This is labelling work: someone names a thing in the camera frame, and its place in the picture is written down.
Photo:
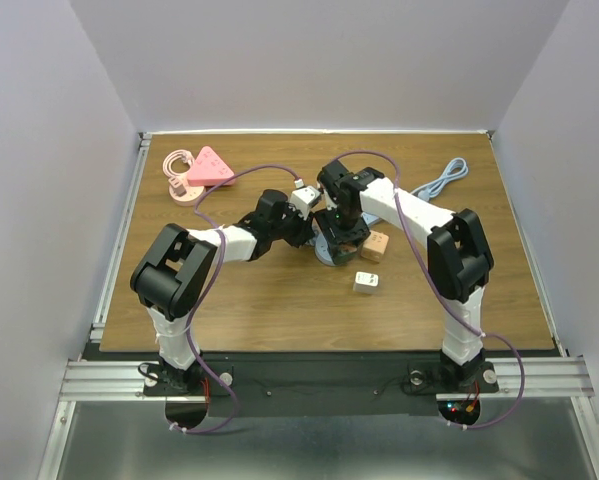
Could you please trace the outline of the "round light blue power socket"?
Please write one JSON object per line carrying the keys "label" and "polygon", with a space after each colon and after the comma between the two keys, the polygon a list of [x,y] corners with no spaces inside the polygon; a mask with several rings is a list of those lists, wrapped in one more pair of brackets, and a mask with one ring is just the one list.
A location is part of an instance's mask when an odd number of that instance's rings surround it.
{"label": "round light blue power socket", "polygon": [[328,244],[324,235],[319,230],[316,230],[316,236],[314,238],[314,251],[317,259],[321,263],[330,267],[339,267],[352,261],[357,255],[358,248],[355,246],[345,245],[338,257],[333,259],[328,250]]}

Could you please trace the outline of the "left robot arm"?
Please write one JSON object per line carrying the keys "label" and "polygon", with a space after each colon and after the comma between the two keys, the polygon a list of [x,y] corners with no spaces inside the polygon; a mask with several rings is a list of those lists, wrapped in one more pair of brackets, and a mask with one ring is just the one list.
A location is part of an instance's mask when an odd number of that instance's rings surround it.
{"label": "left robot arm", "polygon": [[159,346],[159,365],[141,374],[181,394],[199,388],[204,380],[196,355],[201,349],[188,341],[190,314],[227,262],[249,262],[266,254],[273,242],[283,240],[299,248],[315,236],[312,208],[321,193],[307,186],[291,195],[266,189],[255,209],[227,227],[188,230],[168,224],[159,233],[130,278],[153,321]]}

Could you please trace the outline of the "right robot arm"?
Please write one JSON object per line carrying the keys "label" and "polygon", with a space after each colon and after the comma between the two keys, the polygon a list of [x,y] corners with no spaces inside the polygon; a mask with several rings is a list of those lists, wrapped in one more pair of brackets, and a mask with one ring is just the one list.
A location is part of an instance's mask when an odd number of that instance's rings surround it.
{"label": "right robot arm", "polygon": [[451,390],[470,384],[485,362],[481,304],[494,267],[478,215],[434,206],[371,167],[353,173],[338,160],[323,167],[317,181],[326,207],[315,220],[334,265],[349,262],[370,238],[365,213],[401,228],[416,257],[416,247],[425,248],[420,265],[445,310],[439,378]]}

